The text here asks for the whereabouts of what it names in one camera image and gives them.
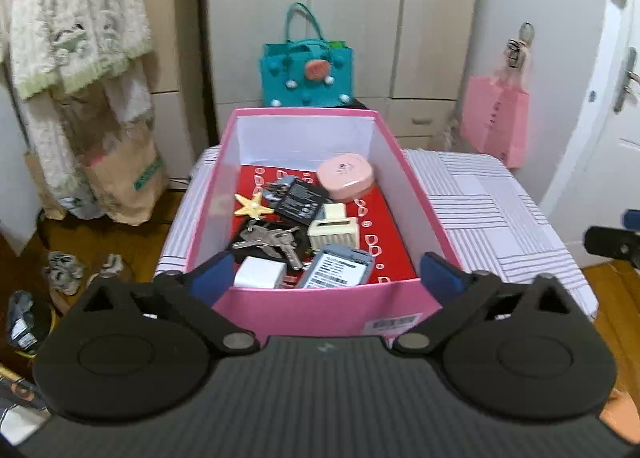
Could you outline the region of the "grey white sneaker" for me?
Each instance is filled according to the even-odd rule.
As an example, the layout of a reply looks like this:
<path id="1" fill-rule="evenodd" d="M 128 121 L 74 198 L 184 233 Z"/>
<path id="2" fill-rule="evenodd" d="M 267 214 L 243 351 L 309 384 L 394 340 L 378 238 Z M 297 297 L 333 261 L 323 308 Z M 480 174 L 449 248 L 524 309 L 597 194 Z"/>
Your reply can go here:
<path id="1" fill-rule="evenodd" d="M 78 293 L 84 276 L 85 265 L 76 256 L 61 251 L 51 251 L 48 254 L 48 265 L 43 269 L 50 287 L 64 296 L 74 296 Z"/>

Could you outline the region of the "cream knitted cardigan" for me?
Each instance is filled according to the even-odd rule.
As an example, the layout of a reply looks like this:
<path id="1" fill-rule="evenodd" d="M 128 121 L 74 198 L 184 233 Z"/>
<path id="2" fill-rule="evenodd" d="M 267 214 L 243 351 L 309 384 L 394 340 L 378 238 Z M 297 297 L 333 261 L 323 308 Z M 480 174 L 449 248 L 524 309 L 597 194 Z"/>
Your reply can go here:
<path id="1" fill-rule="evenodd" d="M 119 76 L 153 48 L 143 0 L 13 0 L 9 44 L 22 100 Z"/>

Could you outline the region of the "teal felt handbag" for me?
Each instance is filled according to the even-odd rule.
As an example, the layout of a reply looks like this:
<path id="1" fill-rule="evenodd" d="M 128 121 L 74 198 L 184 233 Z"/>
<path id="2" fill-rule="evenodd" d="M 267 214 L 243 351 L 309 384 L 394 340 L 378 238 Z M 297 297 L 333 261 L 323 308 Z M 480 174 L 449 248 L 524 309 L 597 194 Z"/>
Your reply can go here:
<path id="1" fill-rule="evenodd" d="M 290 27 L 297 14 L 311 24 L 314 36 L 292 38 Z M 293 108 L 349 106 L 355 98 L 353 61 L 352 49 L 343 41 L 326 40 L 314 13 L 295 2 L 286 13 L 284 41 L 266 43 L 262 49 L 262 104 Z"/>

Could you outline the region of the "white charger plug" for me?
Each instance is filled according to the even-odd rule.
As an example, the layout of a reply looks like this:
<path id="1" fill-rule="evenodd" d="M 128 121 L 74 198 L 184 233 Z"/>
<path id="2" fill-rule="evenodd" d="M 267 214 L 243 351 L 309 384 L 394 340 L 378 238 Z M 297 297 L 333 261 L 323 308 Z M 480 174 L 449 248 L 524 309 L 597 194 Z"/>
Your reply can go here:
<path id="1" fill-rule="evenodd" d="M 288 267 L 283 262 L 248 256 L 238 268 L 233 285 L 238 288 L 277 289 Z"/>

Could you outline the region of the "yellow starfish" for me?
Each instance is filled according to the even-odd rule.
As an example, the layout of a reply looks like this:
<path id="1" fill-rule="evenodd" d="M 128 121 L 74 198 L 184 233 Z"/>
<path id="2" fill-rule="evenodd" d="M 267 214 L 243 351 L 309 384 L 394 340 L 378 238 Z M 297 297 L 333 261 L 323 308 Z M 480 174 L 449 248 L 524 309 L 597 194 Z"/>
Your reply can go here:
<path id="1" fill-rule="evenodd" d="M 265 215 L 274 213 L 273 208 L 262 204 L 262 192 L 255 192 L 253 196 L 247 198 L 240 194 L 234 195 L 235 201 L 240 205 L 235 211 L 235 216 L 248 216 L 253 220 L 259 220 Z"/>

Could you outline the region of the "pink paper shopping bag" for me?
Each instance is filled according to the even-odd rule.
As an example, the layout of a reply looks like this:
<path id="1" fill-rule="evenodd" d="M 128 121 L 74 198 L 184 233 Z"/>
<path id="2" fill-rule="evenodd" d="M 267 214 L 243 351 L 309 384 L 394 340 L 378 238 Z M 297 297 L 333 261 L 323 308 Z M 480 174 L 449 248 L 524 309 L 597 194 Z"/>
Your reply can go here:
<path id="1" fill-rule="evenodd" d="M 466 86 L 460 135 L 477 152 L 499 159 L 508 169 L 525 160 L 529 94 L 494 78 L 472 77 Z"/>

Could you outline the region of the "pink cardboard box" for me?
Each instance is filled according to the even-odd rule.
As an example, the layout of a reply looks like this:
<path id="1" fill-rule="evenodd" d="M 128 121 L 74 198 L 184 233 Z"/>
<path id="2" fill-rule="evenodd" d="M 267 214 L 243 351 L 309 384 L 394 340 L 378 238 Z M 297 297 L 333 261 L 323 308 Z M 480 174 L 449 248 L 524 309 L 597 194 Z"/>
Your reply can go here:
<path id="1" fill-rule="evenodd" d="M 231 237 L 233 194 L 244 164 L 316 170 L 343 152 L 372 164 L 411 262 L 435 252 L 459 262 L 421 183 L 390 129 L 373 110 L 246 108 L 236 110 L 220 144 L 188 254 L 192 270 L 221 252 Z M 377 320 L 435 313 L 439 305 L 420 280 L 332 290 L 256 290 L 232 287 L 214 308 L 226 319 L 270 336 L 351 337 Z"/>

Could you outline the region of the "striped white tablecloth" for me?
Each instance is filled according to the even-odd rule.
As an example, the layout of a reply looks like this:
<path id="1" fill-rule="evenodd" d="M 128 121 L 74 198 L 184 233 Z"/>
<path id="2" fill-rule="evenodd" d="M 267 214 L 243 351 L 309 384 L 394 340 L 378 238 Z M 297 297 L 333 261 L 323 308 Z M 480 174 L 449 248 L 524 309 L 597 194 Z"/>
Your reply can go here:
<path id="1" fill-rule="evenodd" d="M 186 252 L 219 147 L 206 149 L 171 224 L 154 274 L 186 268 Z M 598 300 L 564 242 L 520 183 L 495 158 L 406 149 L 405 157 L 464 270 L 491 270 L 529 284 L 549 272 L 594 320 Z"/>

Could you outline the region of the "black phone battery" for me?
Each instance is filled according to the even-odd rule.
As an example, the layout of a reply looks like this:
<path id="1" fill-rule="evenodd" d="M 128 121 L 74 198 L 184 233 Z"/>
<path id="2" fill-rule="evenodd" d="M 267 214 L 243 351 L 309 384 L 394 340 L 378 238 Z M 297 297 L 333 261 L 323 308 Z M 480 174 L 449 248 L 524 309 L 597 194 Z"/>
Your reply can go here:
<path id="1" fill-rule="evenodd" d="M 321 186 L 296 178 L 277 203 L 274 213 L 296 224 L 309 226 L 328 199 L 328 192 Z"/>

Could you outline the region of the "cream hair claw clip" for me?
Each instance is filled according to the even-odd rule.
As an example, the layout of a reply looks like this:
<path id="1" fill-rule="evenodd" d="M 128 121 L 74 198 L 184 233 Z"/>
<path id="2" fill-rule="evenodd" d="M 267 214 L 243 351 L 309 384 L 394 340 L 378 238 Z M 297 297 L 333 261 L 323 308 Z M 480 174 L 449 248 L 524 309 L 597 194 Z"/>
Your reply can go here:
<path id="1" fill-rule="evenodd" d="M 319 251 L 328 244 L 360 248 L 359 223 L 348 216 L 344 204 L 325 204 L 322 218 L 313 220 L 307 230 L 310 248 Z"/>

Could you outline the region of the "yellow bin with bag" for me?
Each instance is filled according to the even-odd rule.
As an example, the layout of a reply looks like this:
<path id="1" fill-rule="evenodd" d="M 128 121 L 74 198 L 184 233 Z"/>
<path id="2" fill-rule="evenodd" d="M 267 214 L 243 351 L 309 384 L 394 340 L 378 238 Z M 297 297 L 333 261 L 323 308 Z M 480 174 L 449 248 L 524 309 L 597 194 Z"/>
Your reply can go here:
<path id="1" fill-rule="evenodd" d="M 6 340 L 18 354 L 33 358 L 56 321 L 54 308 L 30 292 L 11 294 L 6 312 Z"/>

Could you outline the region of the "grey case with purple item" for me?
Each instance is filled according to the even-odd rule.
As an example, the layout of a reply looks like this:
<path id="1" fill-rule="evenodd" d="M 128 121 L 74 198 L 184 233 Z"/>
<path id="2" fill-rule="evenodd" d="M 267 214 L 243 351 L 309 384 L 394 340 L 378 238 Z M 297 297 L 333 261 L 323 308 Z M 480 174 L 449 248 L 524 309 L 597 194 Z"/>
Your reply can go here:
<path id="1" fill-rule="evenodd" d="M 269 207 L 274 208 L 288 193 L 288 190 L 296 180 L 297 178 L 294 175 L 285 175 L 275 182 L 265 184 L 262 198 L 266 200 Z"/>

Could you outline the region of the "black suitcase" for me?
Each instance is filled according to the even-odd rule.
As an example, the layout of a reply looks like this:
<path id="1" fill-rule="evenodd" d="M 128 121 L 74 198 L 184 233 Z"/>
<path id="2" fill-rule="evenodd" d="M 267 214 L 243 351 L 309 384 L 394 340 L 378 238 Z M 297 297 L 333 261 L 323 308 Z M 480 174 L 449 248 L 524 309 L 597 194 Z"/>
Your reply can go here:
<path id="1" fill-rule="evenodd" d="M 363 102 L 360 102 L 360 100 L 357 100 L 356 98 L 354 98 L 349 103 L 349 107 L 352 109 L 367 109 L 367 106 Z"/>

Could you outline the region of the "brown paper bag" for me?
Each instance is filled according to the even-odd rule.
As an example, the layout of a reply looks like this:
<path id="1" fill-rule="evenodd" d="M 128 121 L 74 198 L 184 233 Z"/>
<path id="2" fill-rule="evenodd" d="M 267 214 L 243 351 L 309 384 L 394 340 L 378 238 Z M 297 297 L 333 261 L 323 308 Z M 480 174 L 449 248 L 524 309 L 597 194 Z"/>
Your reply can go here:
<path id="1" fill-rule="evenodd" d="M 116 223 L 148 222 L 167 187 L 165 165 L 148 124 L 137 121 L 104 137 L 103 146 L 81 157 L 64 152 L 62 162 L 25 155 L 47 218 L 81 220 L 106 216 Z"/>

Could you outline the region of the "silver key bunch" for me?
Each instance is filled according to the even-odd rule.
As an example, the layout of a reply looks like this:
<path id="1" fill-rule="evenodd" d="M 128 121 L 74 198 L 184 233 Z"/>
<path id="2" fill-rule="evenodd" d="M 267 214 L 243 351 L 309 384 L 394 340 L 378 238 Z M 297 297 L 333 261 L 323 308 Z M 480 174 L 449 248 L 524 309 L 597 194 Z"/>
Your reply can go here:
<path id="1" fill-rule="evenodd" d="M 241 250 L 246 248 L 258 248 L 270 258 L 276 258 L 279 254 L 285 257 L 288 266 L 298 272 L 303 268 L 303 262 L 297 254 L 296 240 L 294 234 L 298 227 L 291 228 L 270 228 L 253 225 L 248 230 L 243 230 L 241 240 L 235 241 L 231 248 Z"/>

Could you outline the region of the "grey portable wifi router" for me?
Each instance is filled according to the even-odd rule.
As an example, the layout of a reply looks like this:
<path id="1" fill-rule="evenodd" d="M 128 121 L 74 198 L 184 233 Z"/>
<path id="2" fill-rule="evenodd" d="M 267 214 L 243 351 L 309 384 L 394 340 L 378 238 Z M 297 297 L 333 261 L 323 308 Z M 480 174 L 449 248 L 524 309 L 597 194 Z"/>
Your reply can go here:
<path id="1" fill-rule="evenodd" d="M 327 244 L 311 261 L 296 285 L 299 289 L 348 288 L 365 284 L 374 267 L 367 251 L 344 244 Z"/>

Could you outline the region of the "pink round compact case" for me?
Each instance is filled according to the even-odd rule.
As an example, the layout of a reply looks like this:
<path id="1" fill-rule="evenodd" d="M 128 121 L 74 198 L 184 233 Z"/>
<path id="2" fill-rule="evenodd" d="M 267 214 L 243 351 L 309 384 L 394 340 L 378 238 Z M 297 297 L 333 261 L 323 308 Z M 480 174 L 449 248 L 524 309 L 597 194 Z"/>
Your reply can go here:
<path id="1" fill-rule="evenodd" d="M 355 200 L 374 184 L 373 168 L 359 154 L 343 154 L 322 162 L 317 178 L 330 198 L 338 202 Z"/>

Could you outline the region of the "beige wardrobe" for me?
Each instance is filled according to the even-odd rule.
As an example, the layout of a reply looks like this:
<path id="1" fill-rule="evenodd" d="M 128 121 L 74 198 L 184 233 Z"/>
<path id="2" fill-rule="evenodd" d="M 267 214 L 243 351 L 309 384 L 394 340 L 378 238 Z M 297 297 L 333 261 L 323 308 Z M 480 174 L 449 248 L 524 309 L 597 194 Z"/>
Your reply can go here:
<path id="1" fill-rule="evenodd" d="M 144 0 L 154 50 L 144 61 L 167 172 L 184 180 L 232 111 L 262 97 L 267 42 L 308 36 L 308 5 L 354 53 L 356 101 L 379 111 L 405 148 L 434 145 L 454 113 L 475 0 Z"/>

